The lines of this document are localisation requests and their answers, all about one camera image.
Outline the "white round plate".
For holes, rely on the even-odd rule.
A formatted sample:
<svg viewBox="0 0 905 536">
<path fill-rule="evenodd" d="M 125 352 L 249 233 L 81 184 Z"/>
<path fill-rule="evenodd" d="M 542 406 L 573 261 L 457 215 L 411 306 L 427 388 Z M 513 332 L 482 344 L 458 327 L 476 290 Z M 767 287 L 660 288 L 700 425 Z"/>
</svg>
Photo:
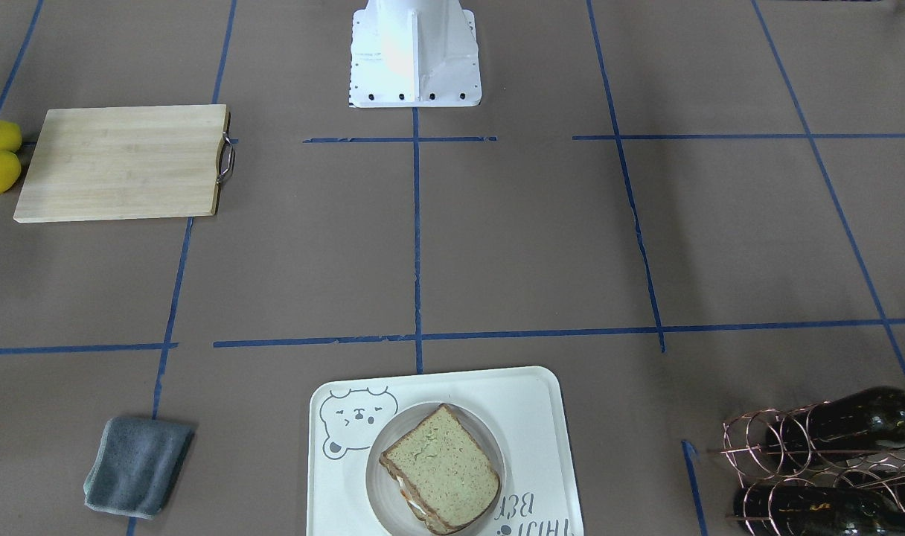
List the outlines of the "white round plate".
<svg viewBox="0 0 905 536">
<path fill-rule="evenodd" d="M 448 407 L 450 414 L 456 417 L 460 427 L 472 438 L 472 444 L 476 450 L 483 452 L 487 460 L 487 470 L 496 472 L 496 493 L 490 496 L 489 501 L 483 503 L 483 509 L 470 512 L 470 518 L 461 519 L 456 523 L 455 535 L 479 535 L 489 527 L 493 519 L 493 510 L 502 498 L 506 485 L 511 481 L 511 469 L 509 454 L 505 450 L 505 442 L 501 435 L 494 433 L 486 421 L 482 420 L 469 407 L 442 403 L 441 401 L 426 401 L 409 405 L 398 411 L 390 421 L 386 421 L 384 428 L 379 431 L 368 451 L 366 466 L 366 492 L 372 512 L 377 516 L 377 521 L 383 526 L 388 535 L 435 535 L 416 519 L 408 508 L 400 494 L 396 482 L 390 477 L 391 473 L 398 473 L 407 478 L 416 488 L 426 507 L 438 514 L 442 521 L 450 521 L 450 517 L 443 515 L 435 508 L 435 501 L 429 499 L 422 488 L 439 488 L 445 491 L 453 486 L 453 481 L 458 482 L 462 488 L 469 488 L 469 495 L 477 495 L 473 482 L 469 478 L 460 478 L 449 468 L 449 462 L 438 448 L 416 448 L 416 458 L 427 458 L 431 465 L 431 473 L 416 479 L 415 473 L 397 466 L 396 462 L 390 465 L 382 465 L 380 459 L 385 452 L 391 451 L 396 442 L 404 441 L 412 431 L 418 430 L 422 421 L 431 418 L 440 407 Z"/>
</svg>

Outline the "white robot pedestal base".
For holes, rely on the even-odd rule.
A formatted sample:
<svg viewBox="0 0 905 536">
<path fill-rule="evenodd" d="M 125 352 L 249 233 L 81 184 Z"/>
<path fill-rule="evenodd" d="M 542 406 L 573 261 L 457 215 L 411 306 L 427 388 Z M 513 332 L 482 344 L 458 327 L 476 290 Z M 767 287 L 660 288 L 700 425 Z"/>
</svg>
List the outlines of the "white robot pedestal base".
<svg viewBox="0 0 905 536">
<path fill-rule="evenodd" d="M 459 1 L 368 1 L 354 11 L 351 30 L 348 105 L 481 103 L 476 18 Z"/>
</svg>

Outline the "dark wine bottle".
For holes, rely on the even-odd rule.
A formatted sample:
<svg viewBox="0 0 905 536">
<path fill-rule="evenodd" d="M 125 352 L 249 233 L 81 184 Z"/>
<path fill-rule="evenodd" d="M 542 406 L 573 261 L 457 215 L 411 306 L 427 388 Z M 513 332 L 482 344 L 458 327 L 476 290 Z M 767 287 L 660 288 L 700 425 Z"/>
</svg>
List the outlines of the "dark wine bottle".
<svg viewBox="0 0 905 536">
<path fill-rule="evenodd" d="M 905 535 L 905 512 L 856 488 L 757 484 L 739 489 L 732 509 L 755 535 Z"/>
<path fill-rule="evenodd" d="M 763 444 L 785 471 L 905 449 L 905 391 L 877 386 L 792 412 L 766 431 Z"/>
</svg>

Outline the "bread slice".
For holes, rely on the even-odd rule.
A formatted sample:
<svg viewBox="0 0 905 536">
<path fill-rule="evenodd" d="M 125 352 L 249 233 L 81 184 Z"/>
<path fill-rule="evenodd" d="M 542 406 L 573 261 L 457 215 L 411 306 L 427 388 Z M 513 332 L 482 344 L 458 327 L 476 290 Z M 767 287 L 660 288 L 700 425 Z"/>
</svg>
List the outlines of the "bread slice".
<svg viewBox="0 0 905 536">
<path fill-rule="evenodd" d="M 455 405 L 440 403 L 379 454 L 412 515 L 432 535 L 452 535 L 491 508 L 502 478 Z"/>
</svg>

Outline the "grey folded cloth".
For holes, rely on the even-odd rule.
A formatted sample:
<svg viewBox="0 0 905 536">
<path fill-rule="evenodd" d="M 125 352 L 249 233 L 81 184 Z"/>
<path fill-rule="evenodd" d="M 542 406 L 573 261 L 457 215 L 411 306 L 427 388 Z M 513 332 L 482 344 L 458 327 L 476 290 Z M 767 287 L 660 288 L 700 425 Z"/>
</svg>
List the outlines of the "grey folded cloth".
<svg viewBox="0 0 905 536">
<path fill-rule="evenodd" d="M 91 510 L 152 520 L 162 511 L 193 441 L 190 425 L 132 416 L 106 422 L 83 482 Z"/>
</svg>

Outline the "wooden cutting board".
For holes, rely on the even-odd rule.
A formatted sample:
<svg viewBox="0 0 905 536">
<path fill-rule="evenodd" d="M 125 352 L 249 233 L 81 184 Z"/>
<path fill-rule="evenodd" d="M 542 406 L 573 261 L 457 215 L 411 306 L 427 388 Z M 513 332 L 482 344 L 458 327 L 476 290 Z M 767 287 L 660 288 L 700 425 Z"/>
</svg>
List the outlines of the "wooden cutting board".
<svg viewBox="0 0 905 536">
<path fill-rule="evenodd" d="M 214 216 L 234 170 L 228 126 L 224 104 L 50 109 L 13 218 Z"/>
</svg>

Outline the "white bear serving tray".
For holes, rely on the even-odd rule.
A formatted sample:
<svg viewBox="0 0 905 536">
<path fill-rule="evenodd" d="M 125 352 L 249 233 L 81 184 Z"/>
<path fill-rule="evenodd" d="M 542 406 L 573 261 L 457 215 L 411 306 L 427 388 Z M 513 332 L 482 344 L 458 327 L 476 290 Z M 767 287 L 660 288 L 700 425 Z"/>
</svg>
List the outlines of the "white bear serving tray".
<svg viewBox="0 0 905 536">
<path fill-rule="evenodd" d="M 557 377 L 525 366 L 331 381 L 310 400 L 309 535 L 388 535 L 366 492 L 368 452 L 402 408 L 469 407 L 509 454 L 511 481 L 479 535 L 582 535 L 585 526 Z"/>
</svg>

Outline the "toast slice with fried egg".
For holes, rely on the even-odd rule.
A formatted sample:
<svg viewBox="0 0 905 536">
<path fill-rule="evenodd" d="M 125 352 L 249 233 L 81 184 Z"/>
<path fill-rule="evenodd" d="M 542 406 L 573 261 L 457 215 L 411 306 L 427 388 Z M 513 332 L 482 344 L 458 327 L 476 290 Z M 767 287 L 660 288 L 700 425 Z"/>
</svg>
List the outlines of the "toast slice with fried egg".
<svg viewBox="0 0 905 536">
<path fill-rule="evenodd" d="M 435 535 L 449 535 L 456 532 L 456 529 L 453 529 L 449 523 L 442 521 L 438 514 L 426 507 L 426 503 L 423 502 L 415 486 L 407 478 L 398 473 L 391 473 L 390 477 L 396 482 L 400 494 L 412 514 L 429 532 Z"/>
</svg>

